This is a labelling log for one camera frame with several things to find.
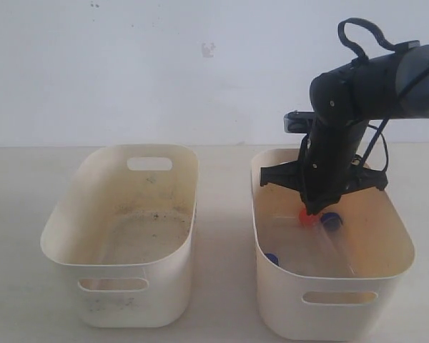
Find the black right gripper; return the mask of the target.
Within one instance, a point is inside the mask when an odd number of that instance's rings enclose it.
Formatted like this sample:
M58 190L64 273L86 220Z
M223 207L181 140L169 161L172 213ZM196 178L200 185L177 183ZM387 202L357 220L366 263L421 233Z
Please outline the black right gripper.
M297 160L260 169L260 186L276 184L299 193L308 214L319 214L345 194L386 188L386 168L367 168L365 162L386 120L380 126L359 121L343 128L314 119L301 141Z

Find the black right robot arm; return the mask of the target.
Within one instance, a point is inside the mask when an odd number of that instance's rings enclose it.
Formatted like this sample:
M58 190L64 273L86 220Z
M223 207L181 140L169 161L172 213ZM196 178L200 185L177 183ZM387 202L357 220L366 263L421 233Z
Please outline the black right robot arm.
M261 168L260 185L299 192L317 214L344 194L387 186L386 170L367 168L370 152L357 150L372 120L429 119L429 45L325 72L310 84L310 103L284 116L285 131L304 136L297 159Z

